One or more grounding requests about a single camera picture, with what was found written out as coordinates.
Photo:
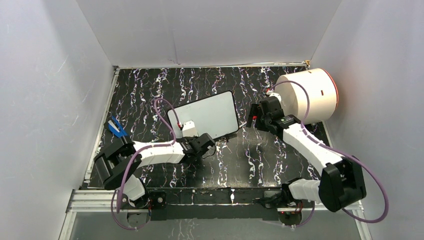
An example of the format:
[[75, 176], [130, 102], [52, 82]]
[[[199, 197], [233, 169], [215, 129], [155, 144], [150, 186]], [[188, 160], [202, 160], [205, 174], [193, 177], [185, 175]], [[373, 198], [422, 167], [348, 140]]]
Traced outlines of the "small white whiteboard black frame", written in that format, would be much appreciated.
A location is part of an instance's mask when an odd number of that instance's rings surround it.
[[198, 136], [208, 133], [213, 139], [235, 133], [239, 120], [232, 91], [224, 91], [175, 107], [166, 113], [169, 124], [175, 132], [178, 123], [192, 120]]

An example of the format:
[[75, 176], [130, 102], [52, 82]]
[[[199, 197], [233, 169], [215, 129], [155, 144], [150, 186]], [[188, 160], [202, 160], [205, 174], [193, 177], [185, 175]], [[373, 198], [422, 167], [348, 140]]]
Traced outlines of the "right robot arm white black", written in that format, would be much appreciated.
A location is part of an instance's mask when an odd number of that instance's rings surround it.
[[288, 207], [300, 201], [322, 203], [337, 212], [367, 195], [362, 167], [355, 161], [328, 149], [310, 134], [296, 116], [284, 114], [275, 96], [253, 103], [246, 127], [269, 132], [297, 150], [318, 172], [319, 180], [294, 178], [281, 185], [281, 192], [266, 200], [278, 199]]

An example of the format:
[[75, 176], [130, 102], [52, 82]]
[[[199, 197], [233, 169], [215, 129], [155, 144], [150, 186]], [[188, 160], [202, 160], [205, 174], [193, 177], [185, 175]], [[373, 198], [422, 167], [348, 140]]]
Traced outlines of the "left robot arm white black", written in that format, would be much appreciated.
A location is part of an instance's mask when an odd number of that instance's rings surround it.
[[145, 183], [134, 174], [138, 168], [191, 163], [214, 147], [215, 141], [207, 133], [176, 141], [148, 143], [122, 136], [94, 157], [93, 168], [105, 190], [118, 190], [130, 206], [145, 208], [151, 197]]

